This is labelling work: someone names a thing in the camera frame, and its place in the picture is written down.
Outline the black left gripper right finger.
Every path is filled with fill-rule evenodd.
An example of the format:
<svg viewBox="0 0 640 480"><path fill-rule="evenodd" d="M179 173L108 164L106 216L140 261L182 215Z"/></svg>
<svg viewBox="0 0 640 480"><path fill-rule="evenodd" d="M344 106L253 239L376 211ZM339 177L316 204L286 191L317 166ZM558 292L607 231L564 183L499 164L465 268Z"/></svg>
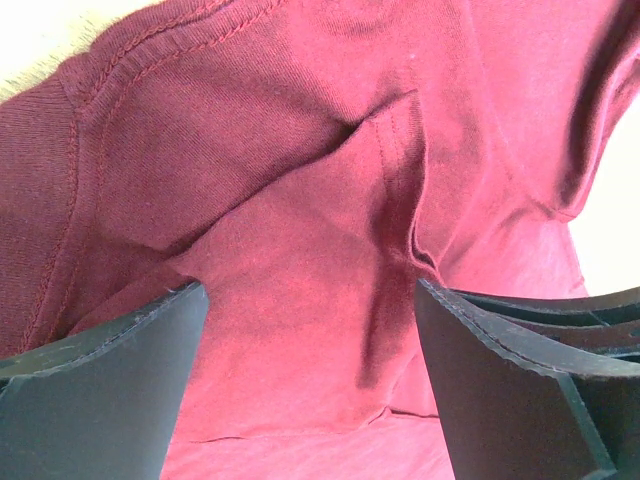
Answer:
<svg viewBox="0 0 640 480"><path fill-rule="evenodd" d="M542 300L419 281L415 313L459 479L639 475L639 292Z"/></svg>

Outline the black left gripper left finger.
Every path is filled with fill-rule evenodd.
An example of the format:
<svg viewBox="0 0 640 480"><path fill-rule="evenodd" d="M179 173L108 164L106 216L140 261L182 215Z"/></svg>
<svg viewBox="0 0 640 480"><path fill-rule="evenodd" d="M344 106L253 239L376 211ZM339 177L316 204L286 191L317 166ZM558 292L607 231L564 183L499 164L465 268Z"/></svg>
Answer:
<svg viewBox="0 0 640 480"><path fill-rule="evenodd" d="M2 478L159 478L208 305L192 283L2 360Z"/></svg>

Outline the maroon t shirt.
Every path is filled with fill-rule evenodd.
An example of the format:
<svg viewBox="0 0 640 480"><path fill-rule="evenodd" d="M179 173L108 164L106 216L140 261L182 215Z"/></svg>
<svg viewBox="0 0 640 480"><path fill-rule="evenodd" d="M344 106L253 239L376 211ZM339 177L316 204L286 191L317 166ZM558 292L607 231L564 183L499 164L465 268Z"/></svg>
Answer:
<svg viewBox="0 0 640 480"><path fill-rule="evenodd" d="M1 353L190 280L166 479L449 479L418 278L586 289L635 1L165 1L1 105Z"/></svg>

